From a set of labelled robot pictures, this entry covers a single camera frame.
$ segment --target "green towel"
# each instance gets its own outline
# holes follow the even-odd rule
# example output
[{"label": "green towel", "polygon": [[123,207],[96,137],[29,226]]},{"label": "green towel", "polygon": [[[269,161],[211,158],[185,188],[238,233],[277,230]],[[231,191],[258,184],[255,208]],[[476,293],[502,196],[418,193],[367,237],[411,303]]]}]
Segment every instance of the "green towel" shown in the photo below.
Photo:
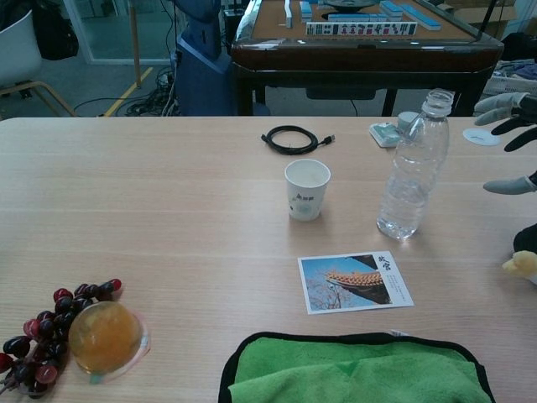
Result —
[{"label": "green towel", "polygon": [[259,338],[241,353],[233,403],[490,403],[476,365],[449,348]]}]

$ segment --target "robot finger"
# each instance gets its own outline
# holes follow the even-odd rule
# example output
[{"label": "robot finger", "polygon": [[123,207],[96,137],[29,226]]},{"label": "robot finger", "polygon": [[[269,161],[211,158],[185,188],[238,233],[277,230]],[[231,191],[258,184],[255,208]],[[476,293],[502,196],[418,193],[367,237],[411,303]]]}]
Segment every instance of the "robot finger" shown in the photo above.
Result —
[{"label": "robot finger", "polygon": [[523,195],[537,191],[537,185],[528,176],[521,176],[508,181],[489,181],[483,185],[483,189],[500,195]]},{"label": "robot finger", "polygon": [[520,107],[520,103],[522,100],[528,95],[527,92],[511,92],[511,93],[505,93],[496,95],[494,97],[490,97],[487,99],[483,99],[482,101],[478,102],[474,109],[476,112],[488,112],[492,111],[493,109],[499,109],[507,107],[511,109],[512,107]]},{"label": "robot finger", "polygon": [[485,124],[497,122],[498,120],[511,118],[511,110],[511,107],[500,107],[498,109],[485,112],[483,115],[477,117],[475,124],[476,126],[483,126]]},{"label": "robot finger", "polygon": [[500,134],[504,134],[507,132],[510,132],[514,128],[520,128],[523,126],[529,126],[531,123],[527,120],[524,120],[520,117],[509,119],[507,122],[503,122],[499,124],[497,127],[493,129],[491,132],[494,136],[499,136]]},{"label": "robot finger", "polygon": [[520,147],[525,146],[530,141],[537,140],[537,128],[531,128],[530,130],[526,130],[519,136],[517,136],[513,141],[508,143],[504,150],[508,153],[511,151],[515,151],[516,149],[519,149]]}]

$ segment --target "white basket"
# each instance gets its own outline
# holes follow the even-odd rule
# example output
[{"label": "white basket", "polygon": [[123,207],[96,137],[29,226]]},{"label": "white basket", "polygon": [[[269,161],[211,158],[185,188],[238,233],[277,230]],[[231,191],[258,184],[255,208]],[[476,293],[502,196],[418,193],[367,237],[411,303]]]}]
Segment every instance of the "white basket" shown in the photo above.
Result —
[{"label": "white basket", "polygon": [[537,95],[537,81],[492,76],[483,90],[483,94],[487,95],[498,95],[505,92],[529,92],[532,95]]}]

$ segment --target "grape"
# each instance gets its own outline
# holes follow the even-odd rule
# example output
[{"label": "grape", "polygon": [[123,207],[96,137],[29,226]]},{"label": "grape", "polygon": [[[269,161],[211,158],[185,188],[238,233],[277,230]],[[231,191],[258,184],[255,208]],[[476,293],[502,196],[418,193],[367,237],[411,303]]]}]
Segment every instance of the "grape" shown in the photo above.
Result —
[{"label": "grape", "polygon": [[36,362],[43,361],[44,359],[47,359],[47,356],[49,354],[44,350],[44,348],[41,345],[38,345],[34,349],[34,354],[32,355],[32,359]]},{"label": "grape", "polygon": [[52,357],[60,358],[63,354],[67,353],[67,345],[63,342],[54,340],[47,344],[47,353]]},{"label": "grape", "polygon": [[48,388],[49,388],[48,385],[42,384],[36,380],[28,388],[28,392],[30,393],[29,395],[30,399],[39,399],[40,397],[44,395],[44,393],[47,391]]},{"label": "grape", "polygon": [[51,311],[42,311],[39,313],[39,315],[37,316],[37,320],[38,321],[43,321],[44,319],[54,319],[55,317],[55,314],[52,313]]},{"label": "grape", "polygon": [[30,351],[30,340],[26,336],[10,338],[3,344],[3,352],[5,354],[12,354],[18,359],[26,357],[26,354]]},{"label": "grape", "polygon": [[112,300],[112,294],[102,294],[99,293],[97,296],[98,301],[111,301]]},{"label": "grape", "polygon": [[99,287],[96,284],[89,285],[84,290],[84,297],[93,298],[97,296],[98,292],[99,292]]},{"label": "grape", "polygon": [[73,299],[70,296],[62,296],[54,307],[56,314],[64,313],[70,310],[70,305],[72,304]]},{"label": "grape", "polygon": [[86,289],[87,284],[80,284],[76,290],[75,290],[75,298],[77,296],[82,296],[84,294],[84,290]]},{"label": "grape", "polygon": [[54,302],[58,301],[62,296],[73,297],[73,294],[66,288],[60,288],[54,292]]},{"label": "grape", "polygon": [[73,301],[73,307],[75,308],[75,312],[82,312],[84,309],[86,309],[88,306],[92,305],[93,301],[88,300],[84,297],[79,296]]},{"label": "grape", "polygon": [[56,367],[56,369],[60,368],[60,363],[56,361],[55,359],[46,359],[41,361],[41,365],[52,365],[53,367]]},{"label": "grape", "polygon": [[111,281],[108,281],[104,284],[101,284],[99,287],[99,294],[112,294],[114,292],[114,284]]},{"label": "grape", "polygon": [[58,376],[58,369],[53,365],[43,365],[35,371],[35,380],[41,384],[50,384]]},{"label": "grape", "polygon": [[29,379],[33,375],[33,369],[29,365],[19,365],[13,371],[13,377],[17,382],[22,384],[26,379]]},{"label": "grape", "polygon": [[121,280],[120,279],[113,279],[113,280],[110,280],[108,282],[112,284],[112,286],[114,287],[114,291],[117,291],[117,290],[119,290],[121,288]]},{"label": "grape", "polygon": [[6,372],[13,365],[13,359],[10,355],[0,353],[0,374]]},{"label": "grape", "polygon": [[37,319],[30,319],[23,326],[24,334],[29,338],[37,338],[39,335],[39,321]]},{"label": "grape", "polygon": [[54,323],[50,319],[45,319],[39,324],[39,335],[42,338],[52,338],[54,336]]},{"label": "grape", "polygon": [[56,338],[61,342],[69,341],[69,329],[64,329],[62,327],[56,328]]},{"label": "grape", "polygon": [[76,314],[71,311],[58,315],[56,319],[54,319],[56,328],[69,329],[71,323],[75,320],[75,317]]}]

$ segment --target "plastic water bottle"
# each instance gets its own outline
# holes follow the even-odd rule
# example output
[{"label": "plastic water bottle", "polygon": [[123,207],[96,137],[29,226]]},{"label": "plastic water bottle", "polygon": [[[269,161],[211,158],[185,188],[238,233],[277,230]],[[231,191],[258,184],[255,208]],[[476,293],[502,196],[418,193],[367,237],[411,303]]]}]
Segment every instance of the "plastic water bottle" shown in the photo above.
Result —
[{"label": "plastic water bottle", "polygon": [[407,239],[425,216],[449,148],[446,117],[452,103],[450,92],[429,92],[421,114],[401,135],[377,218],[378,229],[391,238]]}]

